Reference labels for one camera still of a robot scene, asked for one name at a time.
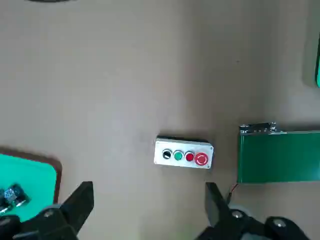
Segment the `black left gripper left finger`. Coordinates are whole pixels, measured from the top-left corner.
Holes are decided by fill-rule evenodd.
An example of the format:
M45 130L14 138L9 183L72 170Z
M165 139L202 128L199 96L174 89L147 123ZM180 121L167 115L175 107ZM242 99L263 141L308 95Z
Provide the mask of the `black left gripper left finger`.
M17 215L0 218L2 240L77 240L78 233L94 208L92 181L83 181L61 204L40 211L22 222Z

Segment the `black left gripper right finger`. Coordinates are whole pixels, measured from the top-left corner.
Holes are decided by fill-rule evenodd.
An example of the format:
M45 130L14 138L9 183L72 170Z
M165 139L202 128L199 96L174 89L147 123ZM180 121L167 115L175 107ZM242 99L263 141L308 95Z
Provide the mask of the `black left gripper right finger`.
M238 208L230 208L214 182L205 183L205 211L209 221L198 240L308 240L292 220L270 216L260 222Z

